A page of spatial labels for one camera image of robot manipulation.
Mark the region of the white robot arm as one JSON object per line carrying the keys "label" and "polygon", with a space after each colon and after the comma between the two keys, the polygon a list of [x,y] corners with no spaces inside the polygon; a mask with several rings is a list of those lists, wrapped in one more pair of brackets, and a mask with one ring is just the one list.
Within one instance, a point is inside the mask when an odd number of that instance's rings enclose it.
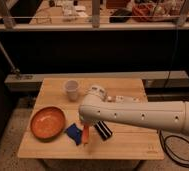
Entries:
{"label": "white robot arm", "polygon": [[189,102],[106,102],[103,87],[92,85],[79,105],[80,120],[127,124],[189,135]]}

